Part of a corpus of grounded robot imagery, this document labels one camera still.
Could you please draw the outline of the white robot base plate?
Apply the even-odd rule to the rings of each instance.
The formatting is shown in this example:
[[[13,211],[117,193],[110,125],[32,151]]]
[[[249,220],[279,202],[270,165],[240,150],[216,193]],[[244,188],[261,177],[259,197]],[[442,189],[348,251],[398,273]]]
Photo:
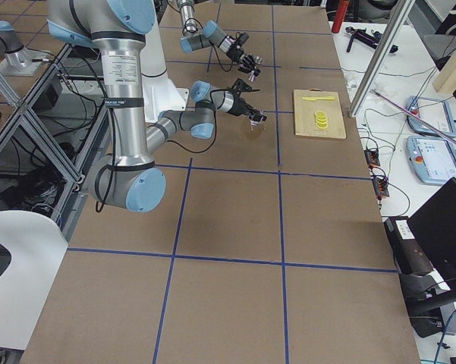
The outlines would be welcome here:
[[[189,89],[177,88],[167,74],[158,77],[142,76],[145,122],[157,121],[162,111],[183,111]]]

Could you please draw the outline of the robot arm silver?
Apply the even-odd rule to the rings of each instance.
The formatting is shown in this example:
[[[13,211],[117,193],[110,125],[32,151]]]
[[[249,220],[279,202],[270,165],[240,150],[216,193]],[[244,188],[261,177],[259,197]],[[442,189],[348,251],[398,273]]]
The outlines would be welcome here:
[[[245,115],[254,125],[266,119],[242,97],[251,91],[249,81],[224,89],[202,80],[189,89],[173,84],[151,1],[51,1],[48,25],[55,38],[97,49],[101,56],[99,85],[111,121],[112,153],[86,177],[98,209],[153,210],[166,189],[153,154],[178,131],[207,140],[218,112]]]
[[[196,1],[175,1],[180,14],[182,34],[181,48],[185,53],[200,49],[214,48],[226,55],[237,69],[248,75],[248,80],[253,82],[261,73],[259,66],[263,59],[251,52],[244,50],[244,44],[249,39],[245,32],[232,36],[226,33],[215,21],[209,20],[204,25],[196,18],[194,5]]]

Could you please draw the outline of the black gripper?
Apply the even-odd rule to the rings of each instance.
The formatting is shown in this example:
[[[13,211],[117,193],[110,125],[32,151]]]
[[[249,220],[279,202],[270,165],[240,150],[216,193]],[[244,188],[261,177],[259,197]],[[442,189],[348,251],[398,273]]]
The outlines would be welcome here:
[[[246,53],[244,51],[244,49],[238,45],[233,45],[227,51],[227,56],[238,65],[240,72],[243,72],[243,73],[249,74],[249,75],[252,70],[254,70],[255,68],[258,68],[258,67],[252,67],[253,63],[262,64],[262,62],[263,62],[263,58],[261,56]]]
[[[229,114],[234,116],[250,116],[251,124],[260,124],[262,122],[265,122],[267,119],[263,111],[253,108],[250,104],[246,103],[243,98],[234,99],[233,105],[229,109]]]

